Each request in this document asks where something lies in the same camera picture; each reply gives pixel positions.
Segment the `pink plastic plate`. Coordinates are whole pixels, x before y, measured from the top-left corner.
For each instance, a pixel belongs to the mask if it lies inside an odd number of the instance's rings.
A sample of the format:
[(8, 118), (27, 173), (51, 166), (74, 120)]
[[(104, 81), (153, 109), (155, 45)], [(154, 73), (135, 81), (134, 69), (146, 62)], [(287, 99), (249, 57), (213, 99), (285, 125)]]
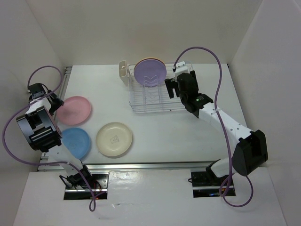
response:
[(69, 126), (84, 122), (91, 114), (91, 103), (81, 96), (73, 96), (64, 100), (64, 104), (56, 111), (57, 119)]

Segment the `purple plastic plate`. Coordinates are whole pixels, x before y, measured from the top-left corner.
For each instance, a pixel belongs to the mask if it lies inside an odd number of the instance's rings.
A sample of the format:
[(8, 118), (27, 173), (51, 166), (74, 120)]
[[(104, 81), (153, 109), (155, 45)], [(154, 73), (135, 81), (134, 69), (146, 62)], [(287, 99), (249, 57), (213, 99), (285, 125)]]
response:
[(157, 60), (145, 60), (134, 67), (136, 81), (145, 87), (155, 87), (164, 82), (167, 75), (165, 64)]

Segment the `yellow plastic plate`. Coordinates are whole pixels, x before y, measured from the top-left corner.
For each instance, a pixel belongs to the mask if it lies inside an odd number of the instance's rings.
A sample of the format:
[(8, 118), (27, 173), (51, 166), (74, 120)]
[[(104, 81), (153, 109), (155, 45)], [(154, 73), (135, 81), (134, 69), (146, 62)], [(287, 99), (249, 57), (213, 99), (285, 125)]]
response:
[(145, 60), (157, 60), (157, 61), (160, 61), (161, 63), (163, 63), (163, 61), (161, 61), (160, 59), (158, 59), (156, 57), (146, 57), (146, 58), (141, 59), (138, 63), (145, 61)]

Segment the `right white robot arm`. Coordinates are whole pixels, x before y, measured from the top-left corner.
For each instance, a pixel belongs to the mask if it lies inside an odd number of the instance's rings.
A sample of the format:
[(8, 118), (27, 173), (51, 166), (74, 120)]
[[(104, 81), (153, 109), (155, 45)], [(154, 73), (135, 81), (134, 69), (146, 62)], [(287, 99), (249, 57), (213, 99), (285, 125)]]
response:
[(170, 98), (179, 97), (185, 109), (225, 135), (228, 157), (207, 167), (206, 180), (218, 184), (222, 177), (238, 173), (244, 177), (268, 160), (265, 134), (241, 125), (206, 94), (200, 93), (194, 71), (182, 73), (176, 79), (165, 79)]

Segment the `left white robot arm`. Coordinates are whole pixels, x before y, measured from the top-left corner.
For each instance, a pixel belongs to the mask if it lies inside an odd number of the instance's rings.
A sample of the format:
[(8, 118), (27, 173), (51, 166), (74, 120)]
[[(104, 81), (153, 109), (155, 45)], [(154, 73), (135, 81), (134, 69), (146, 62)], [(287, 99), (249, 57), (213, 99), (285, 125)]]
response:
[(62, 143), (63, 134), (53, 115), (64, 105), (56, 94), (51, 93), (41, 83), (28, 87), (30, 107), (16, 122), (33, 150), (48, 153), (67, 173), (62, 181), (73, 187), (88, 188), (93, 183), (93, 175), (81, 160), (75, 158)]

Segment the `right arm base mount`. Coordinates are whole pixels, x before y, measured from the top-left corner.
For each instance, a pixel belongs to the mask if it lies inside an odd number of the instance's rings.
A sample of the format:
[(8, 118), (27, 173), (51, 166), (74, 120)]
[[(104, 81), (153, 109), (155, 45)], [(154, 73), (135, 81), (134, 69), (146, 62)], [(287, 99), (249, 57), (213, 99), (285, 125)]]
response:
[(192, 183), (193, 187), (219, 188), (227, 177), (228, 175), (217, 178), (206, 171), (195, 171), (191, 172), (188, 182)]

